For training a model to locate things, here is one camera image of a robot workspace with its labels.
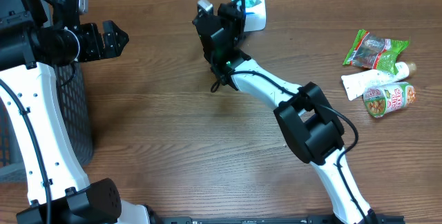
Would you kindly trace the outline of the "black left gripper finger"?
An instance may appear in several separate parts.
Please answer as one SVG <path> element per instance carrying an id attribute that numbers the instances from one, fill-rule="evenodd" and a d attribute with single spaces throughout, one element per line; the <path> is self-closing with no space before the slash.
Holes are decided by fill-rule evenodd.
<path id="1" fill-rule="evenodd" d="M 114 21 L 104 21 L 103 27 L 105 44 L 127 44 L 129 42 L 128 34 L 121 30 Z"/>
<path id="2" fill-rule="evenodd" d="M 105 59 L 110 59 L 110 58 L 115 58 L 115 57 L 119 57 L 122 52 L 124 47 L 127 45 L 127 41 L 122 41 L 122 42 L 109 42 L 109 41 L 105 41 L 104 42 L 104 58 Z"/>

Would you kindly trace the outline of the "white conditioner tube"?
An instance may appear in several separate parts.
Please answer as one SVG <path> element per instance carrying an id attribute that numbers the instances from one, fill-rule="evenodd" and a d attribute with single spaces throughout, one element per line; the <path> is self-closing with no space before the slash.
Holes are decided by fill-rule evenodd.
<path id="1" fill-rule="evenodd" d="M 414 62 L 397 62 L 395 64 L 397 74 L 370 69 L 352 75 L 342 75 L 341 80 L 345 88 L 348 100 L 352 101 L 363 95 L 365 89 L 373 86 L 382 86 L 404 80 L 417 71 Z"/>

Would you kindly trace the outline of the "green snack bag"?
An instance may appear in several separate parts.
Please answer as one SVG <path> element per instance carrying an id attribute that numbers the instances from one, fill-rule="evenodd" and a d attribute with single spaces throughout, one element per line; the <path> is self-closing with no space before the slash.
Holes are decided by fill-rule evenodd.
<path id="1" fill-rule="evenodd" d="M 343 61 L 343 66 L 376 69 L 396 75 L 397 57 L 409 44 L 409 41 L 381 38 L 360 29 Z"/>

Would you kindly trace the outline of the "green cup noodles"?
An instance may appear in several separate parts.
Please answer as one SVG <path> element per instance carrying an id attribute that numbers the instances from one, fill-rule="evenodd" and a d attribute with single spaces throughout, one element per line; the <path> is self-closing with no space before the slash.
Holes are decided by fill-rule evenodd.
<path id="1" fill-rule="evenodd" d="M 367 112 L 375 118 L 404 109 L 416 100 L 415 88 L 408 82 L 395 82 L 367 88 L 363 101 Z"/>

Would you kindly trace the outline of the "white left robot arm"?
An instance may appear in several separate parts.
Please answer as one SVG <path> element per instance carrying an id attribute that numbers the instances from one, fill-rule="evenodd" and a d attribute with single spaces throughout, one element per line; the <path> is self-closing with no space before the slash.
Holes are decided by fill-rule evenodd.
<path id="1" fill-rule="evenodd" d="M 120 198 L 115 183 L 91 183 L 70 142 L 55 68 L 119 57 L 129 41 L 114 22 L 79 20 L 88 0 L 1 0 L 1 99 L 27 173 L 19 223 L 155 222 L 145 205 Z"/>

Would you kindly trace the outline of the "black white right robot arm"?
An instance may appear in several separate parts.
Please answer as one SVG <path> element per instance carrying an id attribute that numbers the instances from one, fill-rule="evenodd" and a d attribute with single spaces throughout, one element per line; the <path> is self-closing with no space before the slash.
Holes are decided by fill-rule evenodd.
<path id="1" fill-rule="evenodd" d="M 350 127 L 353 123 L 332 108 L 318 85 L 286 82 L 238 48 L 246 24 L 244 6 L 232 1 L 214 10 L 207 0 L 199 0 L 197 9 L 193 25 L 216 77 L 211 92 L 229 85 L 262 101 L 273 111 L 291 152 L 318 174 L 335 218 L 340 223 L 376 223 L 345 157 L 351 147 L 344 145 L 343 123 Z"/>

